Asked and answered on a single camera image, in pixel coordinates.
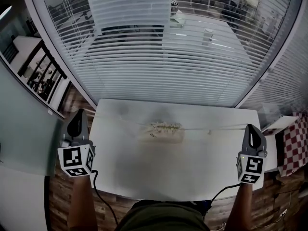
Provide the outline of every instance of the person's arm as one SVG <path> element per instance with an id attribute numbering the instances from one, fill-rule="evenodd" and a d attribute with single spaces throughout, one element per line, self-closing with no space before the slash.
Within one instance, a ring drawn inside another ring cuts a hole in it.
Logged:
<path id="1" fill-rule="evenodd" d="M 92 187 L 89 176 L 75 177 L 72 202 L 68 215 L 72 231 L 97 231 Z"/>
<path id="2" fill-rule="evenodd" d="M 225 231 L 251 230 L 252 185 L 241 183 Z"/>

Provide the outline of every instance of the black cable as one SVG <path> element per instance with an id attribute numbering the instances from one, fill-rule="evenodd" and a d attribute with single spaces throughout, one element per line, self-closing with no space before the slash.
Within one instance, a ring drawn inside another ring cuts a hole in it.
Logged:
<path id="1" fill-rule="evenodd" d="M 116 225 L 119 225 L 119 223 L 117 222 L 117 219 L 116 219 L 116 215 L 115 215 L 114 210 L 111 208 L 111 206 L 110 206 L 106 201 L 103 200 L 103 198 L 100 196 L 100 194 L 98 193 L 98 191 L 97 191 L 97 189 L 96 189 L 95 181 L 96 181 L 96 177 L 97 177 L 97 175 L 98 175 L 98 171 L 97 171 L 97 170 L 92 170 L 92 173 L 95 173 L 94 181 L 93 181 L 93 186 L 94 186 L 94 189 L 95 189 L 95 192 L 96 192 L 97 196 L 105 203 L 105 205 L 108 206 L 108 208 L 109 208 L 109 209 L 111 210 L 111 212 L 112 212 L 112 215 L 114 216 Z"/>
<path id="2" fill-rule="evenodd" d="M 239 187 L 241 184 L 236 184 L 236 185 L 232 185 L 232 186 L 228 186 L 228 187 L 225 187 L 224 189 L 220 190 L 216 195 L 215 197 L 211 200 L 211 204 L 213 203 L 213 201 L 216 199 L 216 197 L 218 195 L 220 195 L 224 190 L 228 189 L 228 188 L 233 188 L 233 187 Z"/>

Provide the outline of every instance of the wooden floor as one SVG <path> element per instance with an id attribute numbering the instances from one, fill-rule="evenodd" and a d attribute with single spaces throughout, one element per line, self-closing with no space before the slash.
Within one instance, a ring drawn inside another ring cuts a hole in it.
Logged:
<path id="1" fill-rule="evenodd" d="M 92 109 L 84 100 L 80 93 L 72 86 L 66 96 L 61 112 L 68 115 L 78 108 Z M 89 127 L 93 121 L 89 117 Z M 280 213 L 287 210 L 286 216 L 266 228 L 256 230 L 267 231 L 297 231 L 307 230 L 305 217 L 308 217 L 308 198 L 298 199 L 298 189 L 304 181 L 304 171 L 299 170 L 295 174 L 280 178 L 277 173 L 267 173 L 264 177 L 262 189 L 253 193 L 253 227 L 266 226 L 279 219 Z M 55 231 L 67 230 L 67 216 L 71 201 L 73 182 L 61 170 L 57 161 L 55 176 L 50 179 L 49 205 L 51 229 Z M 113 194 L 101 192 L 105 199 L 115 211 L 118 220 L 130 210 L 132 205 L 137 202 Z M 115 222 L 110 210 L 96 196 L 93 191 L 96 218 L 99 230 L 114 230 Z M 213 207 L 205 217 L 205 223 L 211 230 L 218 230 L 221 224 L 226 222 L 233 206 L 234 198 L 216 200 Z"/>

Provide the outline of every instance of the white horizontal blinds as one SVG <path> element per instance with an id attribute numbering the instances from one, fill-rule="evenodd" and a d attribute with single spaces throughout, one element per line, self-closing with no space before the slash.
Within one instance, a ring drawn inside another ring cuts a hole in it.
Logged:
<path id="1" fill-rule="evenodd" d="M 92 97 L 232 106 L 290 0 L 44 0 Z"/>
<path id="2" fill-rule="evenodd" d="M 278 115 L 301 112 L 308 106 L 308 6 L 281 59 L 241 108 L 257 109 L 271 122 Z"/>

